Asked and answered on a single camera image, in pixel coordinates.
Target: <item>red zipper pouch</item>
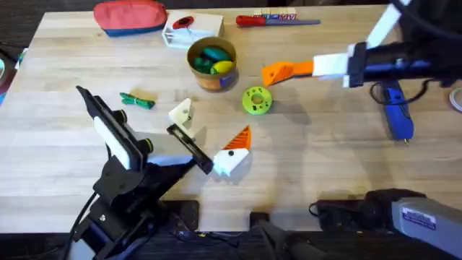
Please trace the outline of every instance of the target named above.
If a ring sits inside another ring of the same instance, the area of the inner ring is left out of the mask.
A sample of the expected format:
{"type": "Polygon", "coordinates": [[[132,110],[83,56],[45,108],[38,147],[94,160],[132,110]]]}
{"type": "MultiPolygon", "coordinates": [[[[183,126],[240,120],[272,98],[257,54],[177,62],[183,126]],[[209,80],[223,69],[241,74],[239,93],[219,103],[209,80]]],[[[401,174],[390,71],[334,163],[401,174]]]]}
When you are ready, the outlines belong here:
{"type": "Polygon", "coordinates": [[[167,12],[161,3],[151,0],[119,0],[97,4],[93,16],[109,37],[161,30],[167,12]]]}

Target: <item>glue gun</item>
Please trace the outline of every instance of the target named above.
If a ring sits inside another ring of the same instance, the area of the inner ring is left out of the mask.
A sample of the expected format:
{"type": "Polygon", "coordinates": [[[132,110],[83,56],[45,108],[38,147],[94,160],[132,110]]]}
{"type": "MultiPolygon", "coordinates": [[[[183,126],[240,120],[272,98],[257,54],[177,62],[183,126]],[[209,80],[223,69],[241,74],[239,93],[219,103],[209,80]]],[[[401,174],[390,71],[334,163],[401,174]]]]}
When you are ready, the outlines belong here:
{"type": "Polygon", "coordinates": [[[406,99],[403,90],[397,80],[382,81],[379,84],[382,87],[384,103],[387,104],[384,105],[384,111],[391,136],[396,141],[408,144],[414,135],[414,123],[409,114],[408,104],[402,103],[406,99]]]}

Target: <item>orange plastic piece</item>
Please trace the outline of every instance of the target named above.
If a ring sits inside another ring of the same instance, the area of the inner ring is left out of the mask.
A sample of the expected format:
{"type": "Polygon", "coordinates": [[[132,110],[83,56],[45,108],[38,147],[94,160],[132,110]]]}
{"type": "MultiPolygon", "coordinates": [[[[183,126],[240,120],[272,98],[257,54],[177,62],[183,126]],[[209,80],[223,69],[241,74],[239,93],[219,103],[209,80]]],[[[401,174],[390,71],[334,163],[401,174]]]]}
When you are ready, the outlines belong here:
{"type": "Polygon", "coordinates": [[[239,148],[250,149],[250,144],[252,142],[252,133],[250,131],[250,126],[246,126],[237,136],[229,142],[223,150],[232,150],[239,148]]]}
{"type": "Polygon", "coordinates": [[[311,76],[313,74],[313,61],[293,63],[288,61],[278,61],[261,70],[263,85],[265,87],[276,84],[295,76],[311,76]]]}

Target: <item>screwdriver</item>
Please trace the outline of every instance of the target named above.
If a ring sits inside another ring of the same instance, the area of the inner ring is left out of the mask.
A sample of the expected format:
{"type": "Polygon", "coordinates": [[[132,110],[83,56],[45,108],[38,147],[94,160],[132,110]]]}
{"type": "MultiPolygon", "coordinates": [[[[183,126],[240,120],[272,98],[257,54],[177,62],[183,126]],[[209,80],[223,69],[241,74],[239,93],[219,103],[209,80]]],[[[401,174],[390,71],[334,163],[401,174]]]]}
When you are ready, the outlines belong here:
{"type": "Polygon", "coordinates": [[[238,15],[236,17],[236,24],[240,27],[251,26],[272,26],[272,25],[319,25],[319,19],[306,19],[306,20],[279,20],[279,19],[266,19],[265,17],[251,17],[247,15],[238,15]]]}

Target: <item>cup of toys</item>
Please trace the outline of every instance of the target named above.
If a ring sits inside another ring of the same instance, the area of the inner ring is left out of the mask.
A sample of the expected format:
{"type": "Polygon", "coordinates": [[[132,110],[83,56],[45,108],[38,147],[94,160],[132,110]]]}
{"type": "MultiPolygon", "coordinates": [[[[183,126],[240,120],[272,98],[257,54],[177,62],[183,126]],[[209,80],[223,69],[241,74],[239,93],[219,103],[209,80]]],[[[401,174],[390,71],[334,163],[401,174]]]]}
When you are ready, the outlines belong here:
{"type": "Polygon", "coordinates": [[[197,83],[205,90],[225,90],[237,79],[236,50],[223,38],[196,41],[188,49],[187,59],[197,83]]]}

